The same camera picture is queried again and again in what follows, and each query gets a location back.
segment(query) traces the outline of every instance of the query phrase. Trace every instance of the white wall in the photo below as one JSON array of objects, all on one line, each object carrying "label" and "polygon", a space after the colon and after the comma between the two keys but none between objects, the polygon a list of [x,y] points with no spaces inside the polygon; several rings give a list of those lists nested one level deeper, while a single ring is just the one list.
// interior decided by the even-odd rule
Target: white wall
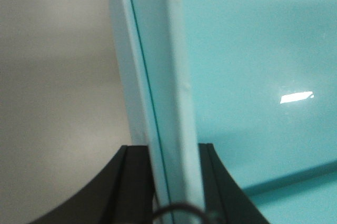
[{"label": "white wall", "polygon": [[0,223],[48,212],[130,135],[108,0],[0,0]]}]

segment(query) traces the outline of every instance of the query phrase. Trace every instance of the beige wall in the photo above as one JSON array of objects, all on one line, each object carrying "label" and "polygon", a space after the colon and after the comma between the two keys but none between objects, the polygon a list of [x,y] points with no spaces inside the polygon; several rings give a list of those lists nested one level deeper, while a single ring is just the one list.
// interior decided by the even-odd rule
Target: beige wall
[{"label": "beige wall", "polygon": [[108,0],[0,0],[0,104],[0,223],[27,223],[130,144]]}]

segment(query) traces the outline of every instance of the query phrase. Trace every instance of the black wire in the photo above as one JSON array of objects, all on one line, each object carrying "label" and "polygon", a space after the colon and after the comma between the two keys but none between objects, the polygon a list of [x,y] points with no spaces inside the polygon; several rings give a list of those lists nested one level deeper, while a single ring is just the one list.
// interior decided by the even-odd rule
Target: black wire
[{"label": "black wire", "polygon": [[153,213],[152,220],[155,220],[158,217],[174,210],[183,210],[186,212],[193,213],[194,215],[200,217],[200,219],[203,221],[204,224],[214,224],[206,213],[204,213],[198,207],[195,207],[188,203],[173,203],[166,207],[162,207]]}]

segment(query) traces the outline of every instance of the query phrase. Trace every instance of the wire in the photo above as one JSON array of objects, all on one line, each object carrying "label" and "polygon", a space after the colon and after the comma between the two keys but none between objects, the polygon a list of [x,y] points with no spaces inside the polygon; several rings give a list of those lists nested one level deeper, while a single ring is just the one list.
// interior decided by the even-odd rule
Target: wire
[{"label": "wire", "polygon": [[[173,203],[171,205],[168,205],[166,207],[162,207],[160,209],[158,209],[157,211],[155,211],[152,215],[152,220],[155,220],[157,218],[159,218],[160,216],[174,211],[174,210],[183,210],[186,212],[190,212],[196,216],[198,216],[204,224],[214,224],[214,222],[211,220],[211,218],[205,213],[203,212],[201,209],[199,209],[198,207],[195,207],[191,204],[188,203]],[[217,218],[217,221],[220,221],[220,223],[226,223],[225,221]]]}]

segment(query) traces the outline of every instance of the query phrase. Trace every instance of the teal surface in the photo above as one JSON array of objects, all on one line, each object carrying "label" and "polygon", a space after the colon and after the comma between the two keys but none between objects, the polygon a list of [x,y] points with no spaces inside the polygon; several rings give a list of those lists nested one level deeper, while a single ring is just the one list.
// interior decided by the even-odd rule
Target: teal surface
[{"label": "teal surface", "polygon": [[[282,192],[255,201],[272,223],[336,223],[335,175],[321,170],[324,186],[302,195],[286,186],[337,160],[337,0],[183,4],[199,142],[212,142],[251,194],[280,182]],[[286,192],[287,200],[277,197]]]}]

